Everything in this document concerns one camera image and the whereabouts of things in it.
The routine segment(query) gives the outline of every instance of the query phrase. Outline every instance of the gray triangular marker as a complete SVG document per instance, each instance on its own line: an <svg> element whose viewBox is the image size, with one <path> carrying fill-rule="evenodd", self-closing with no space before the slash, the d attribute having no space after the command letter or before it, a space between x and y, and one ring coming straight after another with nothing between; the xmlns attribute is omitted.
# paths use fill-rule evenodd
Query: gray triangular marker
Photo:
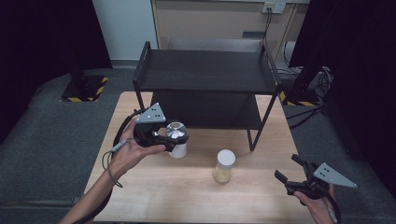
<svg viewBox="0 0 396 224"><path fill-rule="evenodd" d="M163 110L158 103L152 105L142 115L140 115L138 119L136 119L136 123L157 123L165 121L165 115L163 114Z"/></svg>
<svg viewBox="0 0 396 224"><path fill-rule="evenodd" d="M326 163L322 163L319 168L314 172L314 176L334 185L340 185L350 188L357 188L358 185L335 171L332 167L327 165Z"/></svg>

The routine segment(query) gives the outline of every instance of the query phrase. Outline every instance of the electrical socket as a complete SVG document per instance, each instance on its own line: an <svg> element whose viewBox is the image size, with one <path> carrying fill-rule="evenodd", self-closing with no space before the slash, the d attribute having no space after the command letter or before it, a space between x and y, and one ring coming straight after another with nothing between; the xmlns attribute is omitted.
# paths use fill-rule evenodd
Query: electrical socket
<svg viewBox="0 0 396 224"><path fill-rule="evenodd" d="M274 13L275 2L264 2L264 6L262 7L262 13L269 13L269 8Z"/></svg>
<svg viewBox="0 0 396 224"><path fill-rule="evenodd" d="M274 14L282 14L285 10L286 3L276 3L276 2L264 2L262 7L262 13L269 13L268 8L271 8L271 12Z"/></svg>

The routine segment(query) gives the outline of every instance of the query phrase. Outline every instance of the wooden table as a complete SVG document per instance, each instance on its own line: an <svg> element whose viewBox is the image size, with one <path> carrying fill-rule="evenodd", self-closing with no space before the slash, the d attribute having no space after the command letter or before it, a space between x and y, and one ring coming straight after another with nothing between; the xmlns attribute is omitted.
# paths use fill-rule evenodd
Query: wooden table
<svg viewBox="0 0 396 224"><path fill-rule="evenodd" d="M151 93L142 96L149 105ZM257 96L261 114L270 98ZM118 128L138 108L134 92L120 96L86 191L103 172L102 156L112 148ZM95 221L313 223L308 210L288 196L274 177L278 169L291 181L305 180L303 168L290 159L297 150L278 100L253 152L246 130L187 127L187 132L190 139L184 158L174 159L164 152L143 159L120 179L124 188L114 188L110 202ZM236 161L231 181L221 185L212 172L217 154L224 148L233 151Z"/></svg>

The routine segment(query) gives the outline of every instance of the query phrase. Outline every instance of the small jar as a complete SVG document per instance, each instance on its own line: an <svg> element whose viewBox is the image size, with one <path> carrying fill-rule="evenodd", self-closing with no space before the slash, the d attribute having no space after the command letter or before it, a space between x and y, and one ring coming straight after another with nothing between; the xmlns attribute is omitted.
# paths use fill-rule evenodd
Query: small jar
<svg viewBox="0 0 396 224"><path fill-rule="evenodd" d="M180 122L172 122L166 126L166 136L171 138L178 138L187 134L186 126ZM187 154L187 145L180 144L176 145L174 149L169 152L169 155L173 158L182 158Z"/></svg>
<svg viewBox="0 0 396 224"><path fill-rule="evenodd" d="M220 183L227 183L231 180L231 170L235 162L235 155L229 149L223 149L218 154L218 161L213 177Z"/></svg>

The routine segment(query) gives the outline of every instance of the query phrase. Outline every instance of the hand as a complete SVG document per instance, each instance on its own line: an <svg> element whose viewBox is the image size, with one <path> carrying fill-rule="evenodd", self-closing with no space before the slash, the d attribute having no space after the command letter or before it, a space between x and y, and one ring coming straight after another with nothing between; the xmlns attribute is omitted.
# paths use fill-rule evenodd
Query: hand
<svg viewBox="0 0 396 224"><path fill-rule="evenodd" d="M330 185L329 193L335 199L333 185ZM333 224L328 210L328 206L331 206L331 204L327 198L312 200L300 191L295 191L294 196L298 198L300 202L306 205L306 208L308 208L312 218L318 224Z"/></svg>
<svg viewBox="0 0 396 224"><path fill-rule="evenodd" d="M134 136L135 119L132 119L120 137L120 141ZM128 170L135 167L147 155L158 154L165 151L164 145L141 147L135 140L129 140L114 155L110 169L114 176L119 179Z"/></svg>

